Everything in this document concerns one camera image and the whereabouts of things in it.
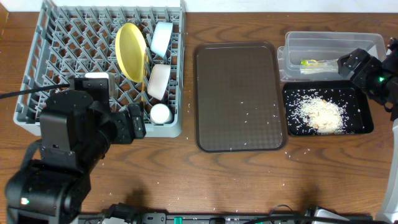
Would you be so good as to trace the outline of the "green white snack wrapper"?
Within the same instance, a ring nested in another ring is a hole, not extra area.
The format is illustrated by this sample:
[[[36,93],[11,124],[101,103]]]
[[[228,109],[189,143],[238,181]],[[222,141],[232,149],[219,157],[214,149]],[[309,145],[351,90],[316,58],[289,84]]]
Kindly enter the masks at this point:
[[[315,59],[303,59],[300,61],[301,66],[316,66],[316,67],[337,67],[337,59],[333,60],[315,60]]]

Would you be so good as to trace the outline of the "white paper cup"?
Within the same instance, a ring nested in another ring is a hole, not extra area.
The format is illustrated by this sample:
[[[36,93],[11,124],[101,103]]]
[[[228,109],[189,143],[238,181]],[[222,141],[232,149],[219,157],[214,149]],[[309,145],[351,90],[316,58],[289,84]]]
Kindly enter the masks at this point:
[[[158,103],[150,110],[150,120],[155,124],[166,124],[172,121],[172,113],[167,105]]]

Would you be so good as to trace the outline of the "white bowl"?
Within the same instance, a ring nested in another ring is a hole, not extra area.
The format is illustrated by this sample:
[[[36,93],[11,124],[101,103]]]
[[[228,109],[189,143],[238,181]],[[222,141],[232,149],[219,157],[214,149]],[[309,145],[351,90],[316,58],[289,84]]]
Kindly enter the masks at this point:
[[[171,66],[166,64],[154,65],[147,87],[150,96],[162,100],[170,78]]]

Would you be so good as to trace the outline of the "wooden chopstick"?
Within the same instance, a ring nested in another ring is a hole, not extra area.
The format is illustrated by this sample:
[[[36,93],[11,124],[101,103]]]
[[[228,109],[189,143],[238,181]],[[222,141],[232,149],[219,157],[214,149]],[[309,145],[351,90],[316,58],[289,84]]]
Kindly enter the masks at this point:
[[[144,53],[144,68],[143,68],[143,79],[142,79],[142,83],[141,83],[141,101],[143,103],[145,103],[145,99],[144,99],[144,93],[146,92],[146,81],[147,81],[147,66],[148,66],[148,57],[147,57],[147,53]]]

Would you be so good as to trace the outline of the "yellow plate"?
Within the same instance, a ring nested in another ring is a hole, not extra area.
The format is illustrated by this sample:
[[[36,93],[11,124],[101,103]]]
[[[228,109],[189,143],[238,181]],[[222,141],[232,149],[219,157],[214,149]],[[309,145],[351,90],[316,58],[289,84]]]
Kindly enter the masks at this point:
[[[130,81],[140,83],[144,79],[146,42],[139,28],[125,23],[116,34],[115,51],[118,65]]]

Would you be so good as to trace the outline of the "light blue bowl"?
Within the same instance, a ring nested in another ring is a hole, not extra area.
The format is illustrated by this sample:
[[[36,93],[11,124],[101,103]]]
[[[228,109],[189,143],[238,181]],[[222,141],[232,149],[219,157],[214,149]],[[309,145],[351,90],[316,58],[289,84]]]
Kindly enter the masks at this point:
[[[171,22],[158,22],[155,27],[150,49],[153,53],[164,58],[172,35],[173,24]]]

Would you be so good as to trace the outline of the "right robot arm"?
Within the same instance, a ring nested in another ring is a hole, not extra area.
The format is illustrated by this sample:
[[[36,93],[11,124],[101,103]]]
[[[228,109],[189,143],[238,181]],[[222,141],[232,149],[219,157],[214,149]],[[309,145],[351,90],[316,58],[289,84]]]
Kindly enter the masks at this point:
[[[384,60],[364,49],[356,49],[337,60],[338,74],[355,84],[370,100],[390,114],[391,164],[387,187],[376,220],[397,223],[397,39],[391,37]]]

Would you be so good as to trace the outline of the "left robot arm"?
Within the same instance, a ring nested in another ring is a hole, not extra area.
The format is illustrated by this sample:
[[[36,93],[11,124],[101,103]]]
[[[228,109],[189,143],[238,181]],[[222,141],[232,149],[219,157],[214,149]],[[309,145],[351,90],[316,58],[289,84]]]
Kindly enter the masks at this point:
[[[143,103],[111,110],[110,78],[71,78],[63,88],[47,98],[41,138],[6,185],[7,223],[74,222],[110,146],[146,135]]]

